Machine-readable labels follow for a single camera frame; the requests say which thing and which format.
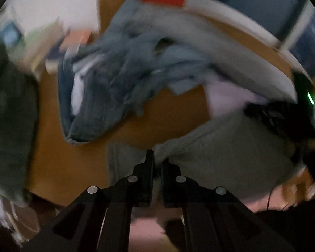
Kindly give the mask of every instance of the dark green cloth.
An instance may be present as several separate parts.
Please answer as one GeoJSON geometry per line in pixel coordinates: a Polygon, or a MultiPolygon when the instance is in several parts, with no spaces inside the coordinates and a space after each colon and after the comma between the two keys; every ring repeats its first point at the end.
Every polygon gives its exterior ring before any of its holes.
{"type": "Polygon", "coordinates": [[[37,87],[0,43],[0,195],[26,202],[25,182],[38,118],[37,87]]]}

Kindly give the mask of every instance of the gray cloth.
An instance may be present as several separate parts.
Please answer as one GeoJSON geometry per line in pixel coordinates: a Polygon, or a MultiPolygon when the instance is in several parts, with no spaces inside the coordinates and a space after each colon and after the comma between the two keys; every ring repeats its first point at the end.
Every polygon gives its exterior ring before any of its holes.
{"type": "Polygon", "coordinates": [[[162,88],[169,86],[175,94],[182,94],[197,86],[209,71],[209,55],[163,33],[137,33],[134,27],[128,28],[125,17],[130,17],[133,8],[130,0],[122,5],[104,35],[81,48],[77,56],[64,60],[58,69],[60,117],[67,142],[96,139],[128,113],[140,115],[144,102],[162,88]],[[103,60],[91,63],[86,59],[98,55],[103,55],[103,60]],[[73,116],[74,72],[86,64],[84,95],[73,116]]]}
{"type": "Polygon", "coordinates": [[[269,100],[296,101],[292,81],[278,68],[222,33],[203,18],[183,9],[140,0],[127,0],[131,12],[128,27],[142,33],[157,30],[208,54],[212,63],[233,82],[269,100]]]}
{"type": "MultiPolygon", "coordinates": [[[[223,186],[241,201],[259,198],[302,168],[285,154],[285,142],[243,111],[216,118],[181,138],[154,148],[156,164],[165,158],[200,186],[223,186]]],[[[124,144],[107,148],[109,184],[131,175],[145,151],[124,144]]]]}
{"type": "Polygon", "coordinates": [[[19,72],[0,44],[0,195],[25,202],[25,181],[37,121],[32,78],[19,72]]]}

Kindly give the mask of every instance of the denim clothing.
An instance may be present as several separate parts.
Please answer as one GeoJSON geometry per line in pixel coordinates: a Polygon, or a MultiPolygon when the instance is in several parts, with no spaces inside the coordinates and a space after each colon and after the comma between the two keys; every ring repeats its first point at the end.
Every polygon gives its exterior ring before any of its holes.
{"type": "Polygon", "coordinates": [[[162,88],[176,94],[197,86],[210,71],[211,57],[155,31],[137,33],[128,28],[129,3],[119,9],[110,27],[95,43],[81,48],[58,69],[58,98],[64,139],[72,144],[98,138],[131,111],[142,113],[145,101],[162,88]],[[72,110],[72,90],[77,67],[89,65],[84,74],[84,95],[79,112],[72,110]]]}
{"type": "Polygon", "coordinates": [[[294,84],[283,72],[204,18],[176,7],[128,2],[138,7],[128,21],[138,33],[160,31],[210,55],[219,72],[239,86],[269,100],[296,102],[294,84]]]}

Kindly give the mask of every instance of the black cable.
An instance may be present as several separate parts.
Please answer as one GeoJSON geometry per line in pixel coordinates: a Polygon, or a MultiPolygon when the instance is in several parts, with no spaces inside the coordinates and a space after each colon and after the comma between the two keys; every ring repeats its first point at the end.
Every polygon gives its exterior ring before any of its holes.
{"type": "Polygon", "coordinates": [[[283,211],[288,205],[289,205],[289,203],[288,203],[287,205],[285,205],[285,206],[282,208],[281,211],[283,211]]]}
{"type": "Polygon", "coordinates": [[[269,201],[271,200],[271,196],[272,196],[272,193],[273,193],[274,189],[275,189],[275,188],[273,188],[273,189],[271,190],[271,192],[269,193],[268,201],[267,201],[267,210],[269,209],[269,201]]]}

